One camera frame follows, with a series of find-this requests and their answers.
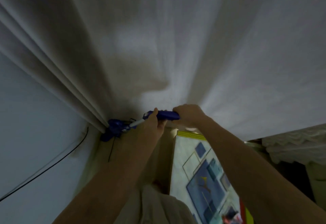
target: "yellow strip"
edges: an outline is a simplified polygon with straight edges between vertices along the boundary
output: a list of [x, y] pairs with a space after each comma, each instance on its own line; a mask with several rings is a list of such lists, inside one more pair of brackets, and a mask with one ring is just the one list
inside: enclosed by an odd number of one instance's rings
[[254, 218], [252, 218], [252, 215], [250, 214], [247, 208], [246, 208], [246, 219], [247, 219], [247, 224], [254, 224]]
[[177, 135], [182, 136], [182, 137], [187, 137], [187, 138], [206, 141], [206, 139], [205, 139], [205, 137], [203, 135], [198, 134], [198, 133], [192, 133], [192, 132], [189, 132], [189, 131], [180, 131], [180, 130], [178, 130]]

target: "person's left hand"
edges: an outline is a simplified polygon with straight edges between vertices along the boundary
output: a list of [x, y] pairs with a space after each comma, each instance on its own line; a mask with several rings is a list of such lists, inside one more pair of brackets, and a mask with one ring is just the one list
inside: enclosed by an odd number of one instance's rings
[[153, 113], [145, 120], [138, 133], [138, 139], [146, 139], [157, 142], [163, 132], [167, 120], [157, 120], [158, 109], [155, 108]]

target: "person's right hand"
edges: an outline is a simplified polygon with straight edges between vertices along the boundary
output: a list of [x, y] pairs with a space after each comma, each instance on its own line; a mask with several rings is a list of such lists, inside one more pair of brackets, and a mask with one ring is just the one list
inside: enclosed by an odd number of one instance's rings
[[205, 113], [198, 105], [184, 104], [174, 107], [173, 111], [179, 114], [180, 119], [174, 120], [172, 123], [181, 124], [188, 128], [197, 128], [198, 123], [206, 117]]

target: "person's left arm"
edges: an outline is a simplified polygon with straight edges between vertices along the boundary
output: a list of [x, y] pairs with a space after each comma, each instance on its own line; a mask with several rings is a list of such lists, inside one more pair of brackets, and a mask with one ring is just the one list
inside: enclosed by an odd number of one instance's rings
[[153, 114], [141, 125], [134, 149], [104, 166], [52, 224], [113, 223], [163, 134], [166, 121]]

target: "blue tool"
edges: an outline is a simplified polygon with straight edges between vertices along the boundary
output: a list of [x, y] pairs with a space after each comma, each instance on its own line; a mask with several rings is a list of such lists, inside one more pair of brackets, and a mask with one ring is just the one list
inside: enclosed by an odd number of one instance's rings
[[[148, 119], [153, 111], [148, 111], [144, 114], [142, 119], [135, 122], [126, 122], [119, 119], [110, 119], [108, 121], [108, 128], [106, 128], [105, 133], [101, 135], [101, 141], [109, 141], [112, 137], [120, 137], [122, 132], [128, 131], [131, 128], [136, 129], [137, 125]], [[180, 116], [174, 111], [158, 111], [156, 115], [158, 120], [179, 120]]]

